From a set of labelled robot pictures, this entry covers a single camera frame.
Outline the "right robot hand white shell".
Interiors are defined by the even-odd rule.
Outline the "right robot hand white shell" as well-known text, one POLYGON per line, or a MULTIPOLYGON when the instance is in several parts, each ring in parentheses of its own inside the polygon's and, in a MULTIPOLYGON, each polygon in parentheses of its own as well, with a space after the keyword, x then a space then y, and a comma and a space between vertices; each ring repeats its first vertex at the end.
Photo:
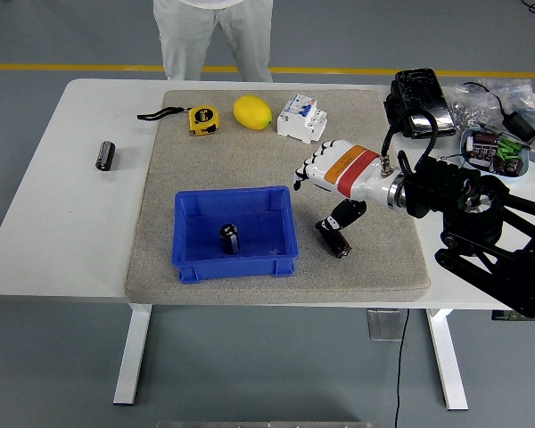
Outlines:
POLYGON ((348 140, 325 142, 296 169, 293 188, 310 181, 313 185, 340 195, 344 200, 330 215, 316 223, 323 231, 338 231, 359 219, 366 212, 366 203, 373 201, 390 208, 390 190, 399 169, 383 172, 379 153, 348 140))

